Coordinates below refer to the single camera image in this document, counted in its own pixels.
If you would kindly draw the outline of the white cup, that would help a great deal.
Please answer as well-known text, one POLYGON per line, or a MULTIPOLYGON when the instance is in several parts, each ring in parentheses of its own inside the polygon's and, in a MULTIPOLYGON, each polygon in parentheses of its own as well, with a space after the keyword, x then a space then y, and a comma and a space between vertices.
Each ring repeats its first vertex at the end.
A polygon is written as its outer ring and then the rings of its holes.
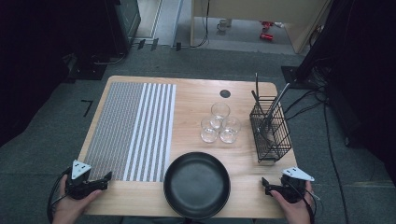
POLYGON ((232 26, 231 19, 221 19, 217 25, 217 29, 219 32, 225 32, 231 26, 232 26))

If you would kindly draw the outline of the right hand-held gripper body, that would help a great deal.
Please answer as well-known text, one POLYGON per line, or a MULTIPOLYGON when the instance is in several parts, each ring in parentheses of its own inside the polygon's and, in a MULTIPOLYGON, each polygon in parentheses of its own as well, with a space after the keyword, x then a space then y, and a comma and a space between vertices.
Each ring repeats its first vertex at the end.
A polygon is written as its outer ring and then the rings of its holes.
POLYGON ((282 187, 285 191, 283 197, 289 203, 297 203, 305 193, 305 184, 307 181, 313 182, 315 178, 298 167, 290 167, 282 171, 280 178, 282 187))

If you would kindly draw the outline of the person's right hand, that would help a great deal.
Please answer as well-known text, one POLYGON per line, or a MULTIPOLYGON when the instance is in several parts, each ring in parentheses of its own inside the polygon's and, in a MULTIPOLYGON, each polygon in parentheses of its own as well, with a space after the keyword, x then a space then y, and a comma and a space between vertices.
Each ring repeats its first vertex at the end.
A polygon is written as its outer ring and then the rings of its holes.
POLYGON ((283 210, 284 216, 289 224, 314 224, 313 217, 313 199, 309 195, 312 192, 312 186, 309 181, 305 184, 306 193, 304 199, 297 203, 289 203, 277 191, 272 191, 271 195, 279 203, 283 210))

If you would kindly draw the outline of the black plate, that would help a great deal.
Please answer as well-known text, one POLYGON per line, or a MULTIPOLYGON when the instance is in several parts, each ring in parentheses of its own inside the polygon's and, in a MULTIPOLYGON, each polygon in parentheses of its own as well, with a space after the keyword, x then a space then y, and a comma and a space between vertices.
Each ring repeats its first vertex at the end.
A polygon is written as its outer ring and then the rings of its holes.
POLYGON ((189 219, 216 215, 228 202, 231 180, 225 166, 204 152, 176 158, 163 180, 163 193, 170 207, 189 219))

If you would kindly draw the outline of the clear drinking glass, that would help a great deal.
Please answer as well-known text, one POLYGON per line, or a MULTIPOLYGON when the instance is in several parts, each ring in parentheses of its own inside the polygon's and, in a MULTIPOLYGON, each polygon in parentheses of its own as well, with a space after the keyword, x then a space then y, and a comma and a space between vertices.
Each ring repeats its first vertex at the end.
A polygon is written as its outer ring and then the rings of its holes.
POLYGON ((241 123, 238 118, 225 118, 220 127, 219 138, 223 143, 232 144, 241 130, 241 123))
POLYGON ((211 124, 215 129, 219 129, 222 121, 230 115, 230 107, 225 103, 215 103, 211 106, 211 124))
POLYGON ((201 120, 201 139, 206 143, 214 143, 218 139, 219 126, 214 117, 205 117, 201 120))

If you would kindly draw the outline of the person's left hand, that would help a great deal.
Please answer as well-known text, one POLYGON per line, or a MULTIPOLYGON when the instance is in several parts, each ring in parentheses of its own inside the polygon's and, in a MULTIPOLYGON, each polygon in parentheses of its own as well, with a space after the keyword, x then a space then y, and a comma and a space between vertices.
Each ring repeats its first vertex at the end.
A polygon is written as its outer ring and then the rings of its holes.
POLYGON ((89 204, 102 194, 102 191, 98 189, 84 199, 75 200, 65 195, 66 180, 67 175, 64 175, 61 179, 59 190, 61 200, 55 205, 51 224, 75 224, 78 218, 86 211, 89 204))

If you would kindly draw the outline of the black wire cutlery basket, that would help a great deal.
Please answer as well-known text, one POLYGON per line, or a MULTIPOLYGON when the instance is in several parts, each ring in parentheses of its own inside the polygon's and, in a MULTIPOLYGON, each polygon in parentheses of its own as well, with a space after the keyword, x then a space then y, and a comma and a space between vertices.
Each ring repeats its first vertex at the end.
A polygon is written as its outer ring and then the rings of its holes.
POLYGON ((280 103, 274 97, 260 96, 249 120, 258 162, 277 162, 292 148, 290 130, 280 103))

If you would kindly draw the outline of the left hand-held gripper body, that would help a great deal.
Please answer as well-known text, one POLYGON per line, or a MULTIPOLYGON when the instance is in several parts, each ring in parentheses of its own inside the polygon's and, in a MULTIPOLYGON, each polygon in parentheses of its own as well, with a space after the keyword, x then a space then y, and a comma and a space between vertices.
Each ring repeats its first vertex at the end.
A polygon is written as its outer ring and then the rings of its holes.
POLYGON ((70 171, 67 173, 65 193, 73 199, 80 200, 89 195, 88 178, 91 166, 81 161, 74 160, 70 171))

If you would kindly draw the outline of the grey striped placemat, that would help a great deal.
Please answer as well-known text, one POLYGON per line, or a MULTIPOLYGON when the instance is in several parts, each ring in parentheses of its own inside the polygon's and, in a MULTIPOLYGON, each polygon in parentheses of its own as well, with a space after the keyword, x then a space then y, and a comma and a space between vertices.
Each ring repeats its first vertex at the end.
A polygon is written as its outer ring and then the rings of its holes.
POLYGON ((161 182, 169 164, 177 86, 114 82, 87 155, 91 178, 161 182))

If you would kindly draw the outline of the light wooden cabinet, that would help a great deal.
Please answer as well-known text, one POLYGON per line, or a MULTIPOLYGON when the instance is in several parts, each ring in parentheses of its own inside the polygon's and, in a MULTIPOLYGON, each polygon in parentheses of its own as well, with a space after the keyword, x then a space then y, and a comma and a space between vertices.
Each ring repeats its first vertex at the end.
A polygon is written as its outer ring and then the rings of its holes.
POLYGON ((317 25, 327 18, 332 0, 191 0, 191 37, 195 19, 279 21, 285 25, 295 53, 301 53, 317 25))

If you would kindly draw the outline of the dark cabinet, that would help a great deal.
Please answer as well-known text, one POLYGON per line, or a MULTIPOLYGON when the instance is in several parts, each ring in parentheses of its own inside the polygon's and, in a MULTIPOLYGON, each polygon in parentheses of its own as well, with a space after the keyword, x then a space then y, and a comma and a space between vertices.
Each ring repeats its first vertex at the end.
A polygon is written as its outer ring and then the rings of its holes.
POLYGON ((106 13, 117 55, 125 55, 141 22, 137 0, 105 0, 106 13))

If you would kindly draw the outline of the black stand base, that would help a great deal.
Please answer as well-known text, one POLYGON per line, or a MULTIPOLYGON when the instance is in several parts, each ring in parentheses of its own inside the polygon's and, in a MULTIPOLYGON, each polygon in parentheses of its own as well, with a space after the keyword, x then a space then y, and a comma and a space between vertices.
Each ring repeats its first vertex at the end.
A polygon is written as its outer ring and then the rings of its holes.
POLYGON ((101 80, 106 71, 105 64, 83 63, 75 54, 64 56, 64 62, 69 69, 67 83, 76 80, 101 80))
POLYGON ((291 89, 313 90, 317 84, 311 79, 311 73, 298 66, 282 66, 281 71, 291 89))

